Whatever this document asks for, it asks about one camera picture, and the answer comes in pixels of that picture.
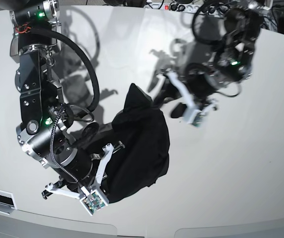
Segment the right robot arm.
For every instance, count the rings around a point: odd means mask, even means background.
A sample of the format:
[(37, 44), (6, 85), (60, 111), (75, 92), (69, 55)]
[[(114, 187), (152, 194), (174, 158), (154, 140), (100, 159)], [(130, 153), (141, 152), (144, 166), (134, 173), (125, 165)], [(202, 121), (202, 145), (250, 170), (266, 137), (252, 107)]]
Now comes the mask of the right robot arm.
[[(60, 180), (47, 185), (42, 195), (61, 194), (77, 199), (90, 196), (108, 198), (105, 168), (111, 153), (87, 154), (88, 145), (100, 133), (92, 116), (100, 99), (97, 76), (84, 51), (59, 31), (59, 3), (56, 0), (29, 0), (17, 10), (10, 11), (14, 28), (11, 57), (19, 63), (15, 85), (20, 92), (21, 124), (17, 140), (23, 152), (44, 166), (51, 167)], [(69, 46), (81, 59), (92, 79), (93, 100), (74, 113), (75, 103), (65, 103), (60, 79), (53, 71), (53, 55), (61, 43)], [(80, 138), (68, 133), (75, 121), (86, 121)]]

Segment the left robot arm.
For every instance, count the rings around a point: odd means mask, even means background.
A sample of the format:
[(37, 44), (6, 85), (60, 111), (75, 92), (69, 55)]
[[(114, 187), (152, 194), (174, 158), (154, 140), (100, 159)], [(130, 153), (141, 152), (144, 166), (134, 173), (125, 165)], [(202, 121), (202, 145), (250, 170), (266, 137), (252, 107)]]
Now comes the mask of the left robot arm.
[(218, 109), (214, 94), (234, 84), (241, 93), (241, 82), (252, 71), (256, 41), (263, 24), (253, 0), (206, 0), (190, 24), (193, 40), (174, 39), (170, 55), (156, 52), (164, 63), (154, 71), (149, 90), (158, 77), (164, 82), (153, 100), (163, 105), (178, 100), (170, 116), (198, 120)]

